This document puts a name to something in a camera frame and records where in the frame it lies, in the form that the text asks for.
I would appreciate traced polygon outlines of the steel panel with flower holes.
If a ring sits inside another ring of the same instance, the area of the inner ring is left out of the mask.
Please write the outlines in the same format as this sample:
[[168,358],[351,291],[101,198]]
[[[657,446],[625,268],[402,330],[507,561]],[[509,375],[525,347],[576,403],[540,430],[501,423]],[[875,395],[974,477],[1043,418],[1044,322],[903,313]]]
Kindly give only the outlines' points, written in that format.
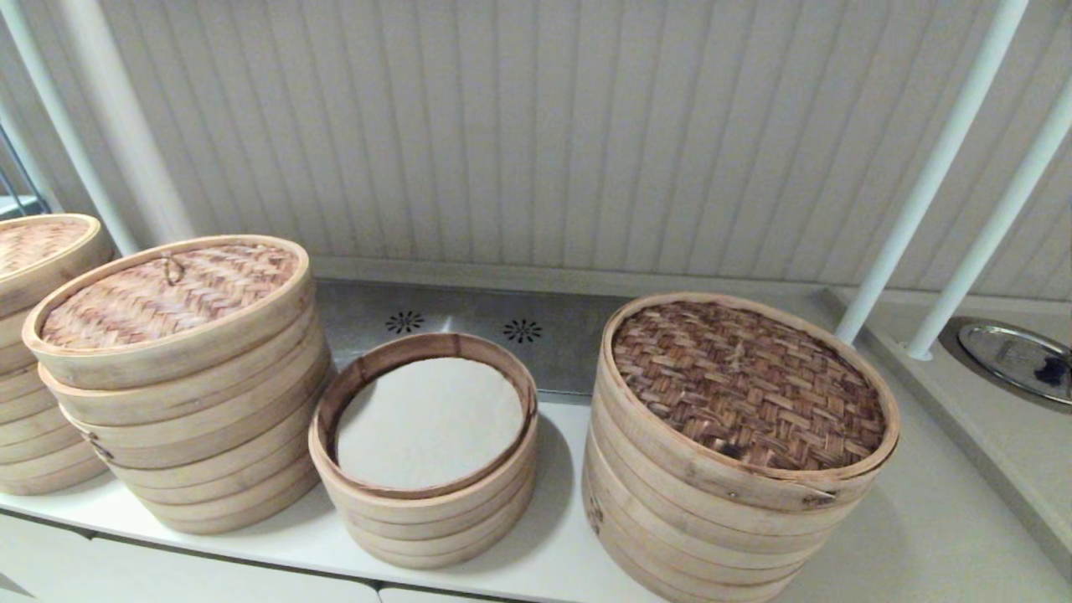
[[539,389],[592,393],[606,321],[625,297],[318,280],[322,325],[342,369],[415,333],[463,332],[506,348]]

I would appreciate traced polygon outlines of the large dark woven steamer lid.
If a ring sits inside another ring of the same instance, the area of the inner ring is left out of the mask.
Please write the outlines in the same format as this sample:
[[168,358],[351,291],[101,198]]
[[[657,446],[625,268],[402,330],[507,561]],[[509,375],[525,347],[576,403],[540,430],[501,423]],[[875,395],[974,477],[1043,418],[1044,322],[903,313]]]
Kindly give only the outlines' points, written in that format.
[[658,476],[751,508],[854,503],[899,445],[899,406],[853,348],[776,308],[703,291],[609,317],[602,408]]

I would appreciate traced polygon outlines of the large bamboo steamer stack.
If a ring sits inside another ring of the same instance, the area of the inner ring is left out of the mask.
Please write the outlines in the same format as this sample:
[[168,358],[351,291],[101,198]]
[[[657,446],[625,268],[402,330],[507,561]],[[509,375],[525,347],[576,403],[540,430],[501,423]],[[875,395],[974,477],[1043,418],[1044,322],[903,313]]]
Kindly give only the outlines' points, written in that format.
[[585,448],[585,512],[634,580],[673,603],[766,603],[862,502],[874,473],[833,483],[709,468],[651,429],[623,428],[595,402]]

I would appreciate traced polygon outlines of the round metal plate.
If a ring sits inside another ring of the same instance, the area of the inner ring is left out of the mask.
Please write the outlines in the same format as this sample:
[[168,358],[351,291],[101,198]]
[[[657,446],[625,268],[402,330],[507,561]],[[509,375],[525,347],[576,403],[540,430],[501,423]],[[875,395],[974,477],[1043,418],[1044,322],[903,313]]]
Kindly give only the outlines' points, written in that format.
[[1013,326],[970,323],[957,340],[989,374],[1023,392],[1072,407],[1072,348]]

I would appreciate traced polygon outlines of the white round steamer liner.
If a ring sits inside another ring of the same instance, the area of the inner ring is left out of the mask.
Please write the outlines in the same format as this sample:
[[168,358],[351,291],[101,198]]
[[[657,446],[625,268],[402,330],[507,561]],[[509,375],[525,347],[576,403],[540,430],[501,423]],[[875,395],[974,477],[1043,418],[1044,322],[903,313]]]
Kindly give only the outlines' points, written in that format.
[[379,376],[338,424],[346,477],[388,489],[452,483],[509,448],[524,422],[520,394],[491,365],[417,361]]

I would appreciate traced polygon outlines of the small bamboo steamer stack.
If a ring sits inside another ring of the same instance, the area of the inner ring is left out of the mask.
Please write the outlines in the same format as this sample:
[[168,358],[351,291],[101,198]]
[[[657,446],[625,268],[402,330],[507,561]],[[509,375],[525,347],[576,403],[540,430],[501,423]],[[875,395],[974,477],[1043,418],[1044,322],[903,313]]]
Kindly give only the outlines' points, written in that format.
[[[338,424],[351,400],[379,376],[417,361],[465,358],[493,366],[520,394],[524,422],[512,445],[468,477],[417,490],[373,487],[337,464]],[[497,544],[528,508],[537,473],[539,402],[532,374],[505,348],[468,333],[422,333],[353,361],[317,405],[309,450],[348,533],[373,557],[410,569],[462,564]]]

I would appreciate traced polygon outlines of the white metal pole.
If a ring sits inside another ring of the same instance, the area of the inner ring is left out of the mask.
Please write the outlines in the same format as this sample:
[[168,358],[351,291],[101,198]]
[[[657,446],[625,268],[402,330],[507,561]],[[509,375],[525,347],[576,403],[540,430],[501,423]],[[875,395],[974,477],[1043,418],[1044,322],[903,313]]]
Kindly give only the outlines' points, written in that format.
[[914,361],[933,358],[930,345],[941,335],[941,330],[946,328],[955,310],[976,285],[977,278],[987,267],[1008,231],[1014,225],[1023,206],[1049,167],[1049,161],[1071,130],[1072,74],[1064,80],[1059,95],[1049,107],[1048,117],[1038,130],[1033,144],[1023,156],[1018,168],[1004,188],[1002,198],[996,203],[987,222],[977,233],[976,240],[961,260],[956,271],[943,286],[937,302],[930,306],[930,311],[915,328],[915,335],[907,342],[906,352],[909,358]]
[[87,148],[77,133],[76,127],[64,106],[64,101],[59,95],[58,88],[53,80],[49,67],[46,65],[44,57],[39,50],[32,31],[23,14],[18,0],[0,0],[0,15],[8,24],[8,30],[13,38],[16,50],[18,50],[23,64],[26,67],[29,77],[34,84],[39,99],[49,115],[54,129],[57,132],[61,144],[77,172],[80,181],[95,206],[96,214],[102,219],[104,225],[110,231],[111,240],[117,245],[117,249],[123,255],[134,255],[139,251],[139,244],[134,237],[126,221],[121,217],[120,211],[104,183],[96,174]]
[[5,156],[10,157],[15,170],[23,179],[24,187],[32,198],[38,198],[38,206],[44,214],[64,214],[64,206],[54,198],[49,183],[39,171],[38,161],[30,152],[29,145],[23,139],[23,134],[14,123],[14,113],[8,109],[8,103],[0,99],[0,142],[3,143]]
[[858,288],[857,297],[846,309],[835,330],[843,343],[850,347],[854,344],[858,333],[896,270],[900,256],[915,236],[915,230],[930,208],[955,157],[961,152],[962,142],[967,137],[970,126],[976,122],[977,114],[987,98],[992,82],[1002,65],[1008,46],[1013,41],[1029,3],[1030,0],[997,1],[987,34],[961,85],[961,94],[953,103],[914,187],[904,200],[894,225],[874,258],[862,285]]

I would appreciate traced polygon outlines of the small woven bamboo steamer lid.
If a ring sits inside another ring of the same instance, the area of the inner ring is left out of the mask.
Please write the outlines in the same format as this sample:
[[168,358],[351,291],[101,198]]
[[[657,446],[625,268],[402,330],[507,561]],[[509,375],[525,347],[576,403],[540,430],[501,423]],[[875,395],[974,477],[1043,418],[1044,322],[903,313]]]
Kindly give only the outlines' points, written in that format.
[[158,245],[96,267],[39,302],[23,343],[54,380],[126,389],[268,343],[315,305],[311,258],[267,235]]

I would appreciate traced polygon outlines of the thick white post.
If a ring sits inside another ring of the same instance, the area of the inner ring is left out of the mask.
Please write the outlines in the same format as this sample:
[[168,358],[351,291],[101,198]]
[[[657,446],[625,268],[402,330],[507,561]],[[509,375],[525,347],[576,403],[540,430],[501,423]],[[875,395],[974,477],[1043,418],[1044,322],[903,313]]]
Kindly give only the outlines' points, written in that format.
[[198,230],[158,148],[100,0],[59,0],[59,15],[69,31],[111,156],[154,244],[196,237]]

